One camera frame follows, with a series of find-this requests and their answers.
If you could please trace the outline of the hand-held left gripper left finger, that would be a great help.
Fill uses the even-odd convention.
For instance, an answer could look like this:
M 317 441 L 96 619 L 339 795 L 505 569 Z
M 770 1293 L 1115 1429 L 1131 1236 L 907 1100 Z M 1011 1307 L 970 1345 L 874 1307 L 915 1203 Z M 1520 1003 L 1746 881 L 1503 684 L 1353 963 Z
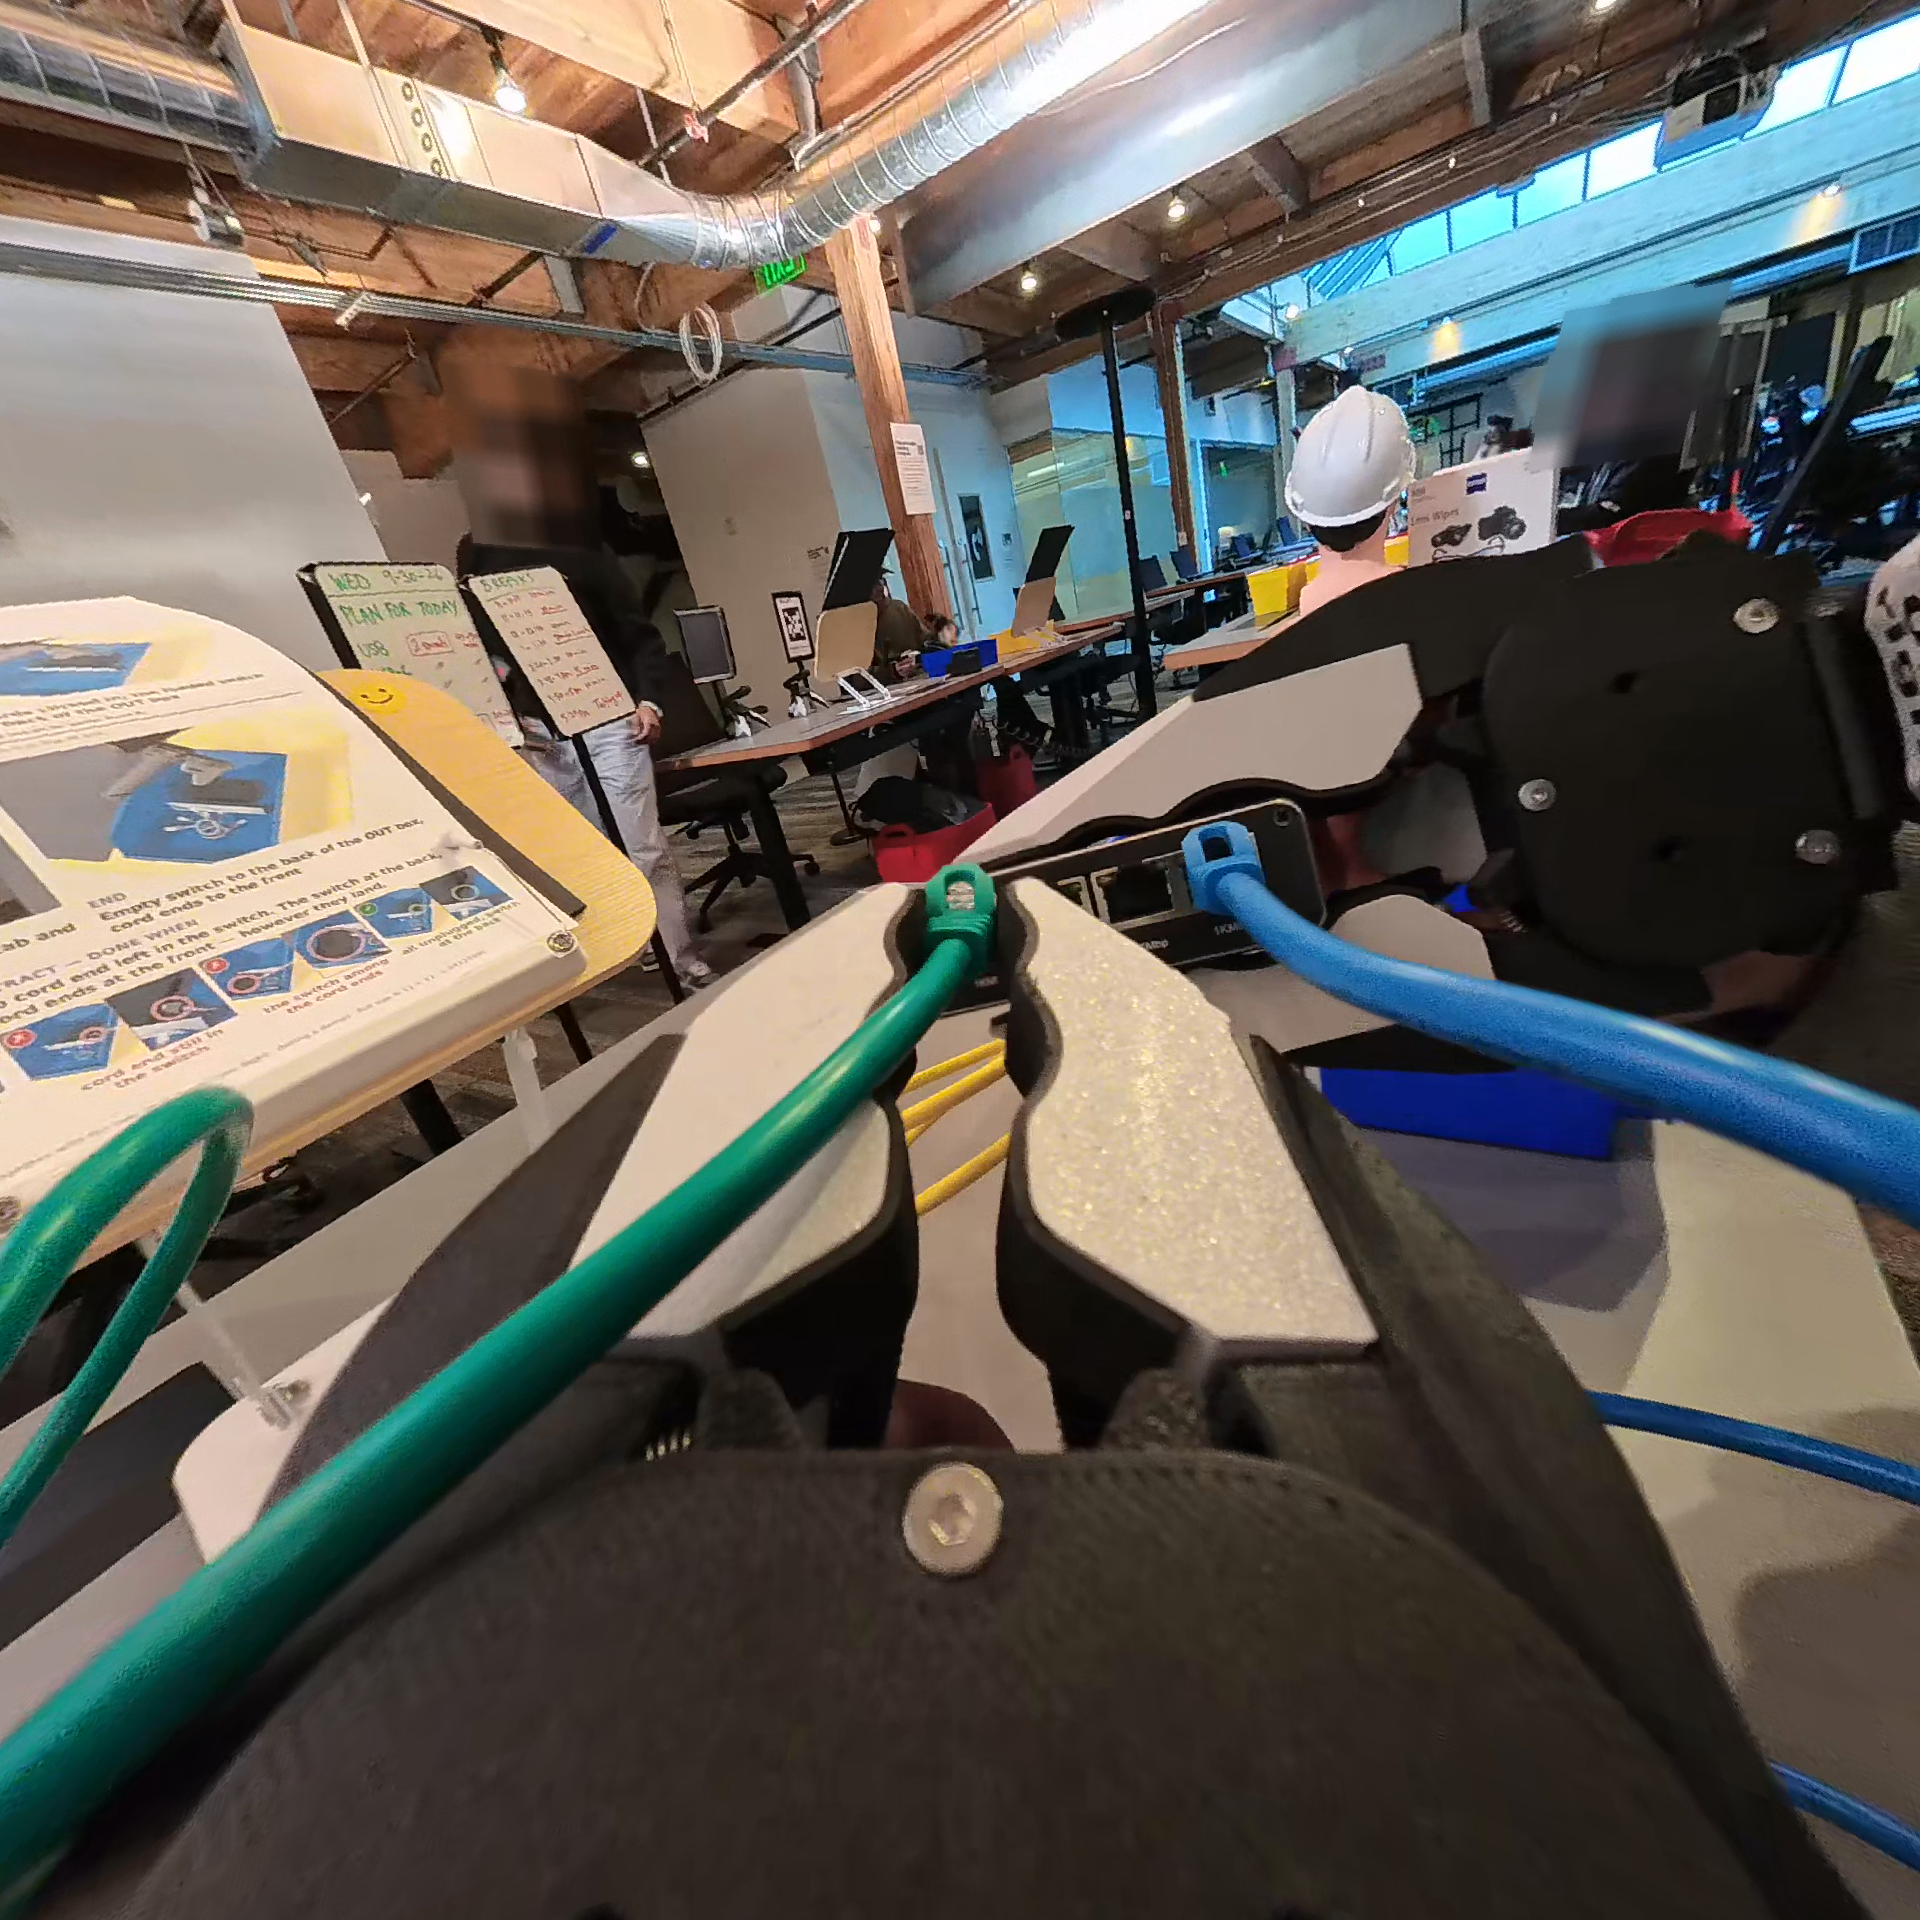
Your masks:
M 725 975 L 690 1006 L 663 1079 L 587 1214 L 579 1260 L 696 1179 L 721 1145 L 804 1084 L 899 984 L 907 886 L 881 881 Z M 902 1122 L 864 1098 L 625 1347 L 698 1374 L 770 1374 L 811 1432 L 881 1432 L 902 1326 L 918 1302 L 918 1228 Z

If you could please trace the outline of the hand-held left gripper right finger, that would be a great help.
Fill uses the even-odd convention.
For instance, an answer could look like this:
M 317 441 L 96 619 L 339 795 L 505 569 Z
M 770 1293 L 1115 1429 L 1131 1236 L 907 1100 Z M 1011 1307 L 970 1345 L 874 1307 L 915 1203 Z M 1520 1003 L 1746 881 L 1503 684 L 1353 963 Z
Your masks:
M 1177 968 L 1039 875 L 998 881 L 1019 1114 L 994 1302 L 1062 1438 L 1139 1374 L 1197 1404 L 1239 1363 L 1374 1360 L 1379 1326 L 1249 1043 Z

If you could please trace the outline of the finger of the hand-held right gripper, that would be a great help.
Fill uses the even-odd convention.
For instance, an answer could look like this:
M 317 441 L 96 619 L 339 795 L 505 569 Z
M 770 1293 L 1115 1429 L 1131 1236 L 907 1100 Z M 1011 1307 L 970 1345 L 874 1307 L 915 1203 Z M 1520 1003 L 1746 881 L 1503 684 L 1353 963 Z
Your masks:
M 1103 819 L 1161 824 L 1224 787 L 1279 782 L 1306 795 L 1385 777 L 1419 725 L 1419 665 L 1404 650 L 1319 665 L 1247 688 L 1210 684 L 1043 787 L 973 855 L 1017 863 Z
M 1349 914 L 1330 921 L 1330 935 L 1395 963 L 1500 978 L 1484 929 L 1410 894 L 1353 903 Z M 1379 1015 L 1295 978 L 1279 963 L 1202 968 L 1197 995 L 1210 995 L 1239 1034 L 1274 1050 L 1314 1050 L 1314 1043 L 1385 1034 Z

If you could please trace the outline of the black ethernet splitter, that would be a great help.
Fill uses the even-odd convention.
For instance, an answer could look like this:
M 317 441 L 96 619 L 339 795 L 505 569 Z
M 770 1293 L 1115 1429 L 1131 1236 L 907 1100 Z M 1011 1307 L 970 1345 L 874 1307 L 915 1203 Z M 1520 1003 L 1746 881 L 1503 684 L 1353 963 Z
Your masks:
M 1096 827 L 1084 844 L 998 855 L 986 863 L 986 870 L 994 881 L 1039 875 L 1050 894 L 1068 900 L 1177 975 L 1263 968 L 1263 947 L 1231 914 L 1193 903 L 1193 827 L 1239 827 L 1249 841 L 1263 886 L 1309 923 L 1327 921 L 1309 819 L 1288 795 L 1247 800 L 1231 815 L 1216 806 L 1153 827 Z

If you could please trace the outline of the blue plastic bin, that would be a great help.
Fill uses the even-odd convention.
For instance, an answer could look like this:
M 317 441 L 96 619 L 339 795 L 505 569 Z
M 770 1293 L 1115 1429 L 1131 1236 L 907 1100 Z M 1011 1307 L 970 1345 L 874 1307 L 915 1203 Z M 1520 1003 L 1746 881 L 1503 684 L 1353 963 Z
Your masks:
M 1319 1072 L 1319 1098 L 1361 1130 L 1522 1150 L 1553 1160 L 1609 1160 L 1635 1109 L 1539 1072 Z

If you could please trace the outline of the black office chair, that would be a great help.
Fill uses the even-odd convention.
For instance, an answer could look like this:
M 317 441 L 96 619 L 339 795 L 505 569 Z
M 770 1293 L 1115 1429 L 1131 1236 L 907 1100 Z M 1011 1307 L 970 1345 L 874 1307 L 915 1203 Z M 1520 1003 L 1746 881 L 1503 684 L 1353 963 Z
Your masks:
M 770 881 L 787 923 L 810 923 L 795 855 L 781 834 L 776 793 L 787 787 L 781 760 L 696 760 L 721 747 L 716 713 L 706 708 L 690 665 L 663 658 L 663 725 L 650 741 L 660 819 L 663 827 L 721 827 L 725 851 L 690 886 L 698 886 L 696 929 L 709 929 L 709 903 L 740 881 Z

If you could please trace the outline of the red bag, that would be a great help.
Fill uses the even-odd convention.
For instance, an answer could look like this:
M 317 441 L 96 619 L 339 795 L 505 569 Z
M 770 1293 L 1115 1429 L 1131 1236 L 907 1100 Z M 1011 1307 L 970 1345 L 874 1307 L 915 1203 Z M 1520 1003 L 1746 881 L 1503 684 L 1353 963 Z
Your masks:
M 874 863 L 881 881 L 930 881 L 943 867 L 956 867 L 994 827 L 994 800 L 973 806 L 943 827 L 881 824 L 874 834 Z

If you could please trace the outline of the long wooden desk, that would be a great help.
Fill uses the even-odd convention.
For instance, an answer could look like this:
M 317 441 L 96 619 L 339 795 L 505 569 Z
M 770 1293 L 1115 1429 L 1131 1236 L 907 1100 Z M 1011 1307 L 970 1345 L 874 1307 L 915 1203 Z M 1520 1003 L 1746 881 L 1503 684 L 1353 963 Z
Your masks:
M 666 757 L 660 764 L 660 782 L 666 782 L 666 777 L 682 777 L 682 782 L 746 777 L 750 782 L 752 851 L 776 886 L 787 929 L 795 929 L 795 923 L 810 923 L 810 900 L 804 900 L 795 855 L 787 844 L 776 795 L 761 777 L 767 764 L 795 760 L 795 764 L 810 764 L 810 777 L 857 772 L 888 747 L 902 747 L 924 734 L 945 734 L 945 729 L 970 725 L 979 713 L 979 688 L 988 688 L 1011 672 L 1051 668 L 1051 665 L 1074 668 L 1084 651 L 1096 651 L 1103 644 L 1115 644 L 1123 630 L 1131 630 L 1131 619 L 1074 619 L 1059 639 L 1017 650 L 1011 658 L 998 658 L 979 672 L 915 677 L 878 702 L 835 702 L 824 713 L 787 719 L 752 741 L 721 741 L 721 743 Z

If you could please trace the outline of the white hard hat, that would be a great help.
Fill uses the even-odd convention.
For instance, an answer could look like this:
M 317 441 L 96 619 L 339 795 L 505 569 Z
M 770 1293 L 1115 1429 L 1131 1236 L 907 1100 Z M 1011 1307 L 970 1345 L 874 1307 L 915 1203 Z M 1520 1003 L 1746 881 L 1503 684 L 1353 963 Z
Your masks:
M 1404 413 L 1371 393 L 1349 383 L 1319 405 L 1281 474 L 1281 505 L 1306 528 L 1353 528 L 1391 515 L 1419 469 Z

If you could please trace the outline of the white printed box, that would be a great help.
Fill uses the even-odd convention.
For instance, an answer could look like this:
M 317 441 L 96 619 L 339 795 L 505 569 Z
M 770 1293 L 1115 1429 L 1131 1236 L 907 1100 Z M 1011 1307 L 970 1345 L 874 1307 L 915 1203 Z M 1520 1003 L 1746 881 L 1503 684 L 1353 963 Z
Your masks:
M 1404 493 L 1404 569 L 1522 558 L 1555 542 L 1564 469 L 1547 449 L 1510 449 L 1419 474 Z

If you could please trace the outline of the wooden display board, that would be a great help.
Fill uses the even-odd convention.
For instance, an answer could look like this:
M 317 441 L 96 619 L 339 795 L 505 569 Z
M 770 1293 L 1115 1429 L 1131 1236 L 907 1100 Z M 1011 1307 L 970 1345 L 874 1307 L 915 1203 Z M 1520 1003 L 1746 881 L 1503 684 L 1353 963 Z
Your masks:
M 625 975 L 660 929 L 650 881 L 574 806 L 553 793 L 480 719 L 456 695 L 372 672 L 372 668 L 322 668 L 342 708 L 355 708 L 421 787 L 446 793 L 446 806 L 464 819 L 485 844 L 505 844 L 510 867 L 583 903 L 574 935 L 583 975 L 558 991 L 532 991 L 510 1011 L 464 1011 L 460 1025 L 441 1043 L 405 1043 L 405 1055 L 372 1079 L 380 1089 L 405 1089 L 441 1072 L 472 1057 L 505 1034 L 539 1020 L 574 995 L 601 991 Z

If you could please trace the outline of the small whiteboard red writing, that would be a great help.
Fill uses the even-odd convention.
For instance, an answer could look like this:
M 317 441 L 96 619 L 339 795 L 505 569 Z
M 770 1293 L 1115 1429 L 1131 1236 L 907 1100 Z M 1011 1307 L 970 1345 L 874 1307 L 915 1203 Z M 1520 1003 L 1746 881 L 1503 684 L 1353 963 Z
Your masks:
M 553 741 L 625 725 L 639 695 L 558 569 L 460 580 L 478 627 L 510 651 L 522 708 Z

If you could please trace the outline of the printed instruction sheet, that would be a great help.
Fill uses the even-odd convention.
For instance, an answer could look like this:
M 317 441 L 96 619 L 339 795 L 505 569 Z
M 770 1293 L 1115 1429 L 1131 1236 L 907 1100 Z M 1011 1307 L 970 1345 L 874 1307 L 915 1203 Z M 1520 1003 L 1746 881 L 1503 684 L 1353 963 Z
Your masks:
M 6 610 L 0 841 L 6 1226 L 183 1089 L 294 1141 L 587 975 L 579 903 L 191 610 Z

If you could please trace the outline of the ceiling projector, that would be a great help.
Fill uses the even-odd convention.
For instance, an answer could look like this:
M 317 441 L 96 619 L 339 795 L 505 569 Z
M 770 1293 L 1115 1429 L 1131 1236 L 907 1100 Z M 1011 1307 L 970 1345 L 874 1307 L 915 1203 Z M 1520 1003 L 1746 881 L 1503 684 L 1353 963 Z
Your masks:
M 1775 100 L 1780 67 L 1756 67 L 1747 56 L 1695 59 L 1667 80 L 1660 117 L 1654 169 L 1667 169 L 1715 143 L 1739 143 L 1765 121 Z

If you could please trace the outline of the wooden post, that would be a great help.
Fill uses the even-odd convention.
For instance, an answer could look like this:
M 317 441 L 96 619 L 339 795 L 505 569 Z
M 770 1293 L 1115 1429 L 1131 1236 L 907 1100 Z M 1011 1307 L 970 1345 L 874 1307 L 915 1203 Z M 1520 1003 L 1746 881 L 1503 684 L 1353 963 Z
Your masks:
M 835 281 L 839 328 L 848 343 L 848 374 L 857 374 L 861 416 L 874 434 L 878 485 L 881 485 L 881 505 L 894 518 L 902 598 L 918 615 L 952 615 L 943 535 L 934 535 L 934 515 L 930 515 L 924 446 L 918 446 L 918 467 L 915 467 L 915 474 L 918 474 L 915 493 L 902 485 L 902 469 L 899 469 L 894 428 L 915 428 L 915 416 L 907 416 L 907 396 L 902 396 L 902 363 L 899 363 L 894 305 L 888 305 L 888 285 L 881 285 L 874 212 L 857 212 L 848 223 L 839 223 L 824 242 L 824 270 Z

